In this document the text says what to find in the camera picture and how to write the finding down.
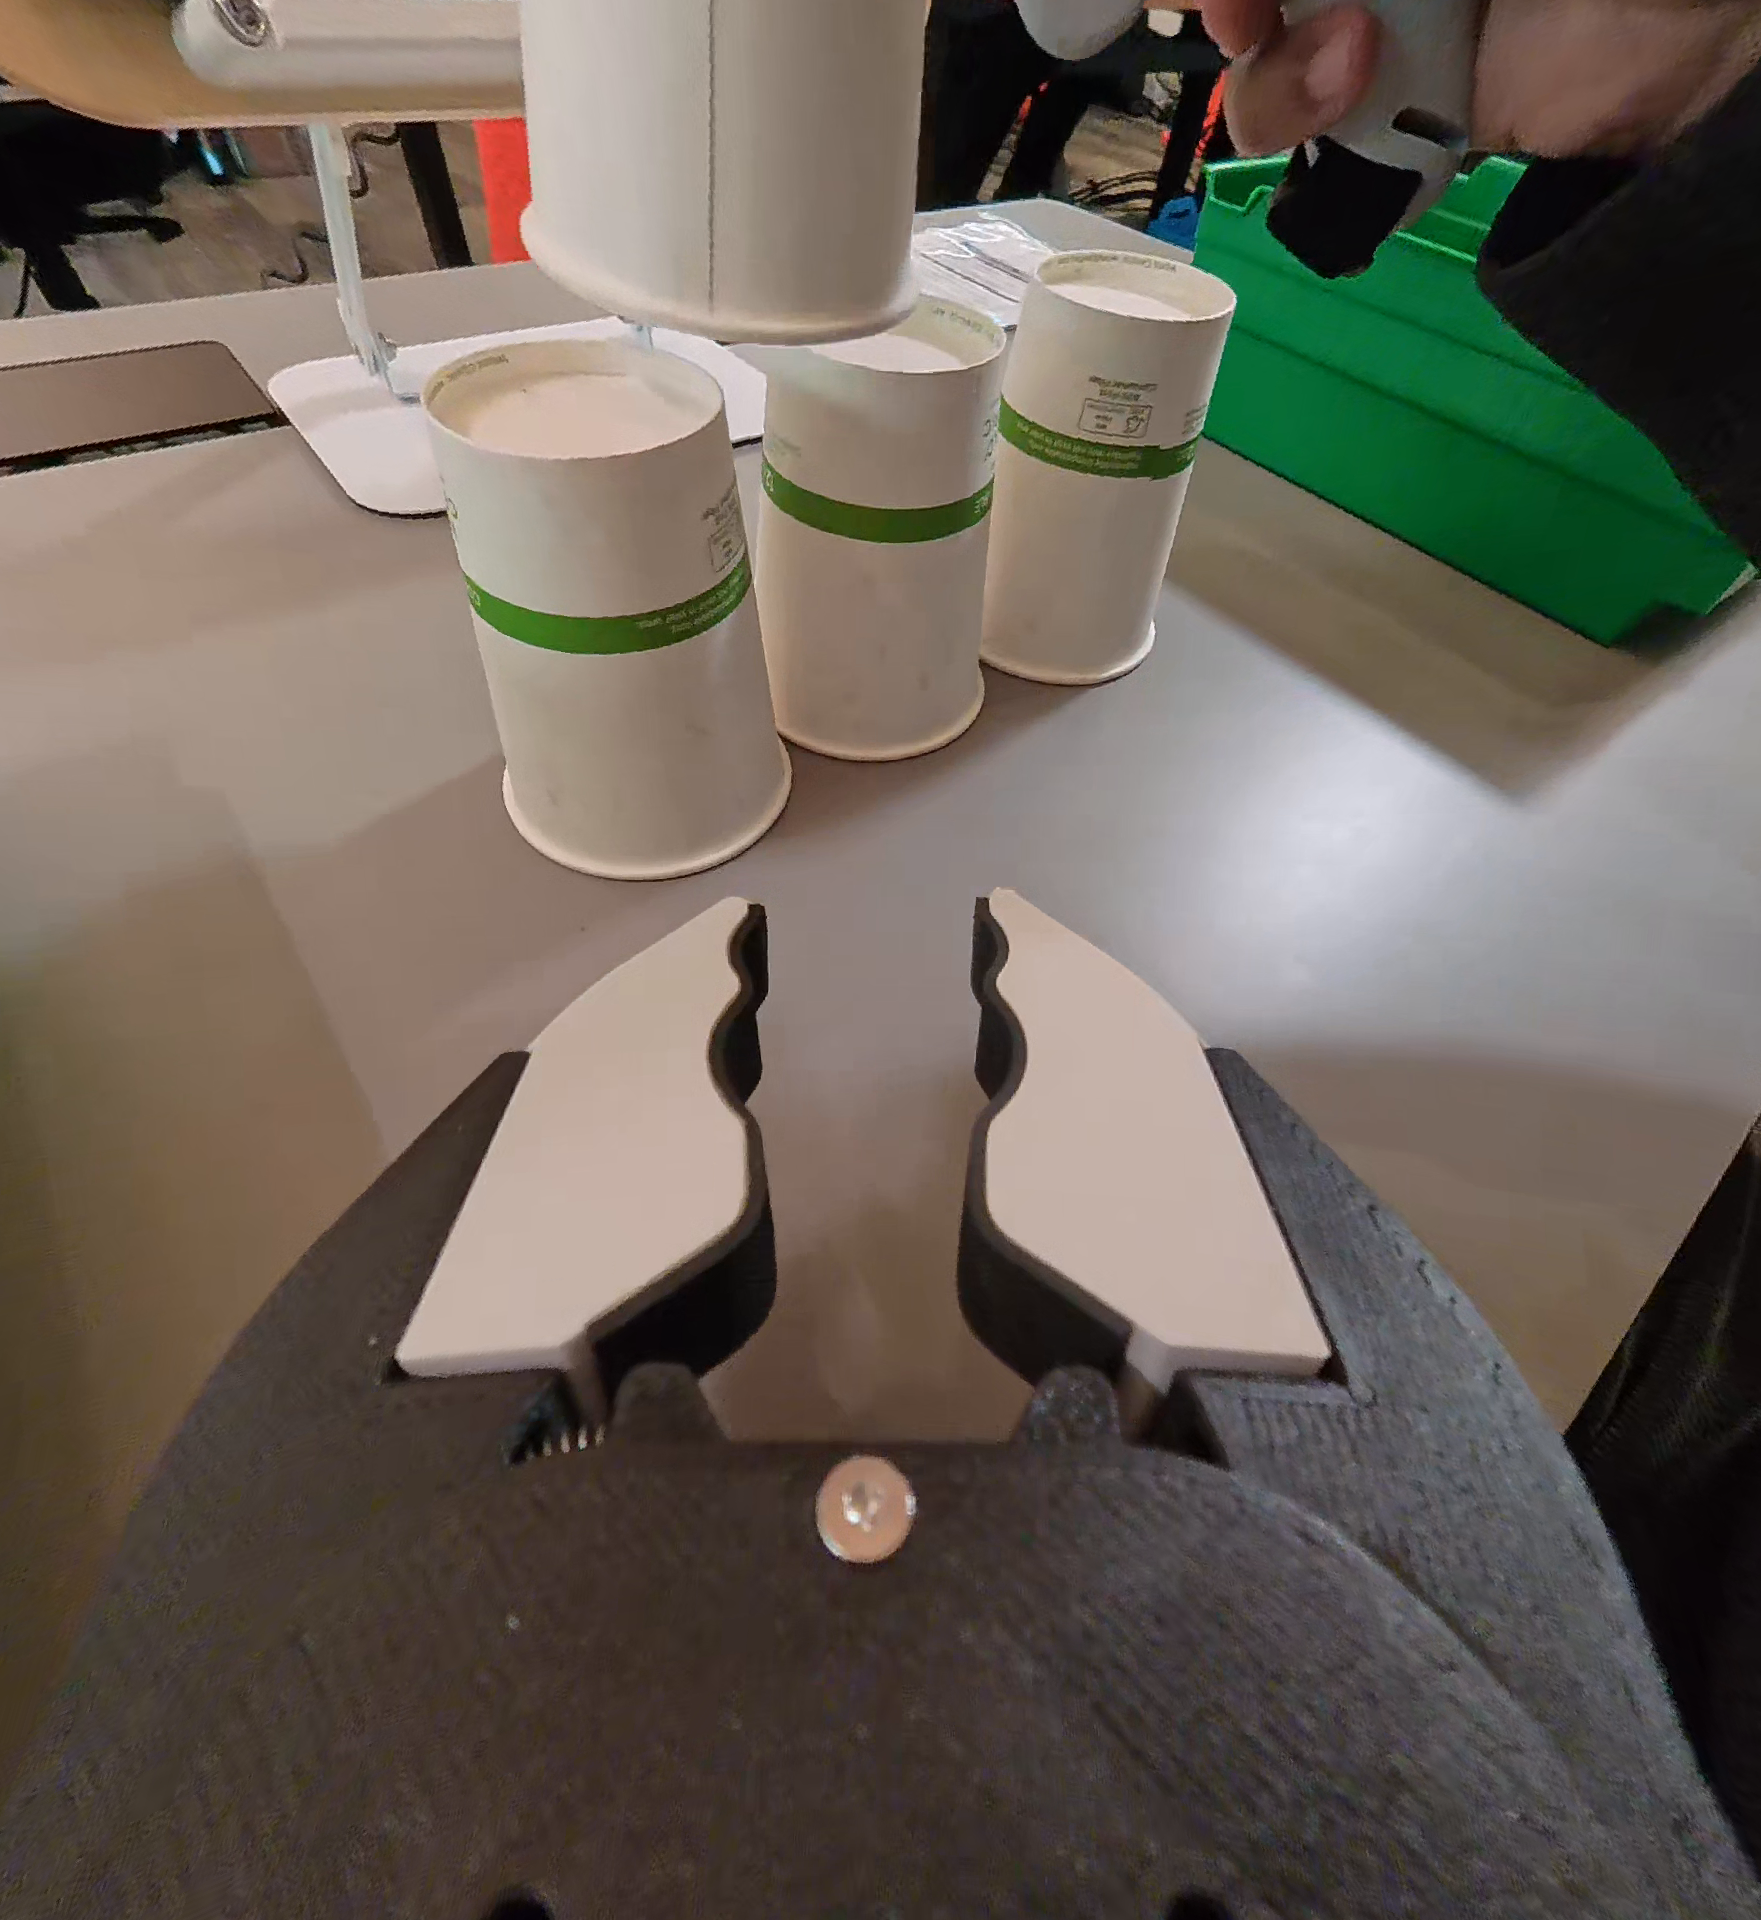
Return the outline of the laminated paper sheet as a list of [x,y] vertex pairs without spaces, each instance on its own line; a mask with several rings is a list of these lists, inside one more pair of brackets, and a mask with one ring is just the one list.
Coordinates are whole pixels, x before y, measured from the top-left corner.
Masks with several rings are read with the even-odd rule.
[[917,293],[925,301],[968,306],[1012,331],[1022,319],[1038,270],[1057,252],[1027,229],[992,214],[955,227],[917,229]]

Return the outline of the black office chair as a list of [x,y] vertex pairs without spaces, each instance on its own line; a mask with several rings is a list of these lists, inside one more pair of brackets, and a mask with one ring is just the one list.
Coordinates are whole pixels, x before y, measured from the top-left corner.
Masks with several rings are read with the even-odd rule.
[[0,82],[0,252],[23,260],[23,286],[57,312],[99,306],[71,260],[79,239],[182,237],[159,214],[175,173],[164,131],[130,129],[52,107],[10,102]]

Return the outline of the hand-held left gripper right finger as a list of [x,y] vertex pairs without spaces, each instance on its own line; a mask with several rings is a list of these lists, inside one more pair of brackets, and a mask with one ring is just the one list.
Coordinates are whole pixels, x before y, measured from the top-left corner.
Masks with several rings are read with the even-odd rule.
[[1334,1345],[1198,1032],[998,887],[975,904],[959,1305],[1031,1385],[1108,1380],[1154,1422],[1177,1380],[1321,1380]]

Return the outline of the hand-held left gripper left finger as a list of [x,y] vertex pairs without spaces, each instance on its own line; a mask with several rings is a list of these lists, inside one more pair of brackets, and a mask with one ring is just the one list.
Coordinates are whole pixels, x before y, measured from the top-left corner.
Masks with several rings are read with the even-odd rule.
[[761,904],[728,898],[605,973],[530,1044],[394,1356],[408,1380],[547,1374],[586,1427],[628,1376],[705,1377],[778,1293],[749,1099]]

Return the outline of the wooden document stand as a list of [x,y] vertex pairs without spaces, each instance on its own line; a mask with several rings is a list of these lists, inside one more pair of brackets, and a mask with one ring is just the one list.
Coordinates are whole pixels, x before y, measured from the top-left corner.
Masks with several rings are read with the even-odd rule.
[[371,319],[348,128],[522,103],[518,7],[506,2],[0,2],[0,73],[97,122],[149,131],[290,128],[317,168],[323,237],[345,276],[345,358],[277,371],[269,397],[348,498],[437,516],[443,488],[421,391],[512,336],[395,349]]

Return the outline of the white paper cup green band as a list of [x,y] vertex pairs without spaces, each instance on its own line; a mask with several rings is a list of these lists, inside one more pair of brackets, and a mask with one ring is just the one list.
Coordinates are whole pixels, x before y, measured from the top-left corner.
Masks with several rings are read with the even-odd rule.
[[1008,331],[923,299],[892,329],[761,349],[753,586],[783,739],[882,763],[966,733]]
[[733,346],[917,306],[919,2],[527,2],[527,252],[629,323]]
[[793,792],[727,408],[613,339],[512,341],[423,395],[522,839],[664,880],[757,843]]
[[1040,262],[996,412],[985,663],[1094,687],[1154,647],[1233,312],[1229,282],[1179,258]]

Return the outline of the green plastic bin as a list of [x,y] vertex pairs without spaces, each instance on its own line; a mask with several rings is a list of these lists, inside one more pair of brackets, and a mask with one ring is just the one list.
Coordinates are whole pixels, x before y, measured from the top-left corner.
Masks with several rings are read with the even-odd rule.
[[1234,290],[1206,437],[1601,645],[1757,578],[1657,448],[1482,295],[1526,169],[1489,158],[1325,281],[1269,230],[1282,159],[1211,168],[1195,265]]

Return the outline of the person's right hand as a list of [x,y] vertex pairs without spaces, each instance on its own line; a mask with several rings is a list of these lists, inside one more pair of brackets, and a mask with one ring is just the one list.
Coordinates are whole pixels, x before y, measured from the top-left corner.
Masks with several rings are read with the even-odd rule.
[[[1198,4],[1229,54],[1234,146],[1273,155],[1362,107],[1385,31],[1362,4],[1286,22],[1279,4]],[[1532,159],[1643,159],[1722,106],[1761,61],[1761,2],[1491,2],[1468,143]]]

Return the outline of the person's dark clothed body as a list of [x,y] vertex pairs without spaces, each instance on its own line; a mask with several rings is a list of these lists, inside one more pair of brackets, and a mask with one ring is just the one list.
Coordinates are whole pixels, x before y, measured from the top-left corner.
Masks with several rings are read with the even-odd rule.
[[1566,1431],[1703,1774],[1761,1881],[1761,1140]]

